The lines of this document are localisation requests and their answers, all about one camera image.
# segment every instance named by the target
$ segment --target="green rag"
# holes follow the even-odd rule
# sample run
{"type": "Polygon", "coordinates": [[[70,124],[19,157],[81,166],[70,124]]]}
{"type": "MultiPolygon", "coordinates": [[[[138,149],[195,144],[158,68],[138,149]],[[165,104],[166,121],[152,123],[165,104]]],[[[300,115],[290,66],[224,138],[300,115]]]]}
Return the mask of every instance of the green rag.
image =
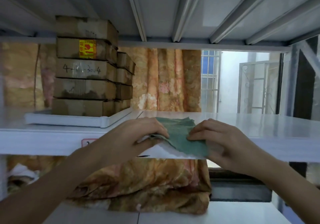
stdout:
{"type": "Polygon", "coordinates": [[[189,141],[186,139],[189,132],[195,127],[194,120],[189,117],[184,119],[156,117],[156,119],[168,130],[170,138],[167,139],[160,134],[151,134],[151,137],[162,138],[176,150],[188,155],[192,154],[199,157],[208,155],[208,148],[204,140],[189,141]]]}

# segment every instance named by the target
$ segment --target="cardboard box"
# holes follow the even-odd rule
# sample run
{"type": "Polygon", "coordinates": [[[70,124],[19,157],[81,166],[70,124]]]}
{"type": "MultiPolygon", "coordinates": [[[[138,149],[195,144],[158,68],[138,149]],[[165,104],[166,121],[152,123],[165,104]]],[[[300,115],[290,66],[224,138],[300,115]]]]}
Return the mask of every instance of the cardboard box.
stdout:
{"type": "Polygon", "coordinates": [[[134,74],[136,64],[134,61],[129,57],[128,54],[123,52],[118,52],[118,60],[117,60],[117,67],[124,68],[128,70],[131,74],[134,74]]]}
{"type": "Polygon", "coordinates": [[[54,97],[114,100],[116,85],[109,81],[62,79],[54,80],[54,97]]]}
{"type": "Polygon", "coordinates": [[[117,83],[132,85],[132,74],[126,69],[117,69],[117,83]]]}
{"type": "Polygon", "coordinates": [[[110,80],[117,79],[117,68],[106,61],[58,58],[56,77],[110,80]]]}
{"type": "Polygon", "coordinates": [[[117,62],[117,51],[104,40],[57,38],[58,58],[108,60],[117,62]]]}
{"type": "Polygon", "coordinates": [[[133,87],[130,85],[116,84],[116,96],[118,100],[128,100],[133,97],[133,87]]]}
{"type": "Polygon", "coordinates": [[[119,32],[109,20],[56,16],[56,32],[58,37],[105,39],[118,47],[119,32]]]}
{"type": "Polygon", "coordinates": [[[110,117],[115,114],[115,103],[114,101],[53,98],[52,114],[87,117],[110,117]]]}
{"type": "Polygon", "coordinates": [[[131,100],[114,101],[114,113],[121,112],[130,107],[131,100]]]}

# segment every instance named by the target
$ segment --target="yellow sticker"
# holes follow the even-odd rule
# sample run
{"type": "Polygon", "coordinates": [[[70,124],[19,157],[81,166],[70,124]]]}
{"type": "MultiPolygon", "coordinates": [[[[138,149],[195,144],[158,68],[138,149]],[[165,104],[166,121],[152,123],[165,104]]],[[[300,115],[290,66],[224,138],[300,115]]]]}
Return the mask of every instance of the yellow sticker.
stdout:
{"type": "Polygon", "coordinates": [[[79,40],[79,57],[96,58],[96,40],[79,40]]]}

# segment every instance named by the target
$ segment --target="window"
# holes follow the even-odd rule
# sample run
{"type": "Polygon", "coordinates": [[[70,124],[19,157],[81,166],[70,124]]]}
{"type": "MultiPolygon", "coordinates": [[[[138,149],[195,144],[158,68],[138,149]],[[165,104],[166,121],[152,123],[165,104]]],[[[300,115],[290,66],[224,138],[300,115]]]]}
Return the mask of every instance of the window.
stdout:
{"type": "Polygon", "coordinates": [[[203,50],[201,55],[201,109],[218,112],[221,52],[203,50]]]}

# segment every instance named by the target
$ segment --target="orange floral fabric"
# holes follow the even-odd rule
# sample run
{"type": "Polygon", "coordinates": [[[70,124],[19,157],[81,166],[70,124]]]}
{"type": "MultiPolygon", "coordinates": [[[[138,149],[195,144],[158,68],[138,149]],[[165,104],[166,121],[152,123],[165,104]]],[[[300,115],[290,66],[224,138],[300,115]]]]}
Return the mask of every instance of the orange floral fabric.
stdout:
{"type": "Polygon", "coordinates": [[[201,112],[201,51],[119,48],[136,63],[135,109],[201,112]]]}

